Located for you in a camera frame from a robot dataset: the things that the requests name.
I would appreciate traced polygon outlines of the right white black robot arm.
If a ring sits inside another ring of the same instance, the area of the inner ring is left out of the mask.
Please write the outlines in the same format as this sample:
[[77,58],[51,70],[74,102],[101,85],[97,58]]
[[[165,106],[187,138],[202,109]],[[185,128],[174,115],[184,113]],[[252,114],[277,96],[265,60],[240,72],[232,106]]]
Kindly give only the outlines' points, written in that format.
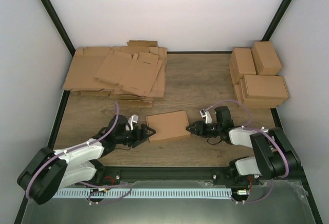
[[228,178],[232,183],[241,184],[252,175],[266,180],[285,178],[301,167],[299,156],[281,128],[235,126],[228,107],[219,106],[214,111],[216,122],[212,122],[210,113],[202,109],[203,119],[188,125],[186,130],[202,138],[220,138],[220,142],[253,150],[253,156],[229,163]]

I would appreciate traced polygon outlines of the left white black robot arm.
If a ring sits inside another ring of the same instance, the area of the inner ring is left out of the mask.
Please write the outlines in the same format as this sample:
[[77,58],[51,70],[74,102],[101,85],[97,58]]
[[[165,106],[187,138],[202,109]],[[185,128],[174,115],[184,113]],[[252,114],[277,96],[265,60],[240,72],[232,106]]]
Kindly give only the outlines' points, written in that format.
[[17,184],[37,204],[46,203],[58,190],[76,183],[99,186],[105,179],[100,158],[113,152],[118,144],[135,148],[156,133],[137,122],[137,115],[114,115],[108,126],[81,144],[61,150],[41,148],[18,176]]

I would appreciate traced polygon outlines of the cardboard box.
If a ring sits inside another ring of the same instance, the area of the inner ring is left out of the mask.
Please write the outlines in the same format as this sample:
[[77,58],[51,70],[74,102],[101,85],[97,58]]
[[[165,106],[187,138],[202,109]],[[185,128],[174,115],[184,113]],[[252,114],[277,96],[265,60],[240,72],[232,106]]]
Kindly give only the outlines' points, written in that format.
[[150,143],[165,142],[187,138],[189,121],[185,110],[146,116],[147,125],[156,131],[149,138]]

